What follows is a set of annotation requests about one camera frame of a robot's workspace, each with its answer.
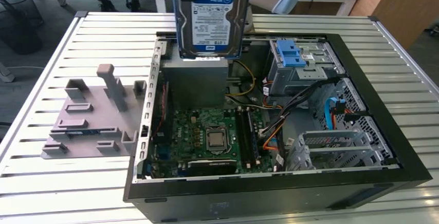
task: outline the open computer tower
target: open computer tower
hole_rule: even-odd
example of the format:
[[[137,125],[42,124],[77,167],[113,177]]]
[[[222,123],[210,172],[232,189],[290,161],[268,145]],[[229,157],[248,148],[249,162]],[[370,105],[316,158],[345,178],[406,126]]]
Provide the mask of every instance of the open computer tower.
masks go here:
[[[158,34],[123,201],[150,222],[356,208],[430,179],[334,34],[245,34],[178,57]]]

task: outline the black mesh bin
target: black mesh bin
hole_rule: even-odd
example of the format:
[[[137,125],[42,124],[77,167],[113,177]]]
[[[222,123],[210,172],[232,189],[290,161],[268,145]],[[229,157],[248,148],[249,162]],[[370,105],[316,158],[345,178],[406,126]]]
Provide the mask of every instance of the black mesh bin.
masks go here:
[[[37,16],[30,16],[31,9],[29,7],[31,6],[25,6],[25,1],[30,1],[27,4],[31,4],[35,9],[31,0],[23,0],[13,4],[6,0],[0,0],[2,5],[2,7],[0,6],[2,8],[0,12],[0,39],[17,54],[29,54],[41,48],[41,40],[34,26],[42,22],[37,19]]]

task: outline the slatted metal surface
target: slatted metal surface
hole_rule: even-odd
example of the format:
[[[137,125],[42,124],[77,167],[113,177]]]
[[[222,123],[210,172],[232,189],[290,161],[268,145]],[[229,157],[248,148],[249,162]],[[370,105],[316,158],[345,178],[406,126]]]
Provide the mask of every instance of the slatted metal surface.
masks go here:
[[[256,15],[253,21],[256,31],[341,35],[433,180],[353,210],[216,222],[364,223],[394,222],[400,218],[401,223],[436,223],[439,103],[433,86],[416,65],[401,57],[394,42],[388,42],[365,17]],[[173,30],[172,14],[89,13],[74,19],[1,143],[0,151],[5,152],[0,163],[1,221],[148,223],[136,208],[121,200],[127,157],[42,160],[38,155],[66,97],[62,87],[67,79],[82,78],[86,85],[102,85],[102,80],[94,77],[95,67],[110,63],[123,84],[145,80],[154,33]]]

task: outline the blue latch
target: blue latch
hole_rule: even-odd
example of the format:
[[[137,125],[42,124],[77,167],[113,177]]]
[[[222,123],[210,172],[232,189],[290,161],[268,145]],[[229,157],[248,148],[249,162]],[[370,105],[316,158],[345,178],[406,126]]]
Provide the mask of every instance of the blue latch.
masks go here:
[[[296,47],[293,40],[278,40],[277,51],[284,67],[302,67],[306,65],[300,57],[300,48]]]

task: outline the ram slot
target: ram slot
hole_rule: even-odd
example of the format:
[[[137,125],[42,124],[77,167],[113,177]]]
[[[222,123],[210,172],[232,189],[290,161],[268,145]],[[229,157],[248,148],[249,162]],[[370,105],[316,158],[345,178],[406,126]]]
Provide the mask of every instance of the ram slot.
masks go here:
[[[256,137],[256,128],[253,127],[253,121],[252,121],[252,115],[250,111],[246,109],[246,120],[248,120],[248,125],[249,125],[249,132],[250,132],[250,148],[253,151],[253,157],[252,160],[256,162],[256,165],[260,164],[258,161],[258,151],[257,151],[257,137]]]
[[[237,109],[234,112],[237,144],[240,150],[241,165],[250,168],[254,165],[253,149],[250,145],[250,124],[248,123],[248,111]]]

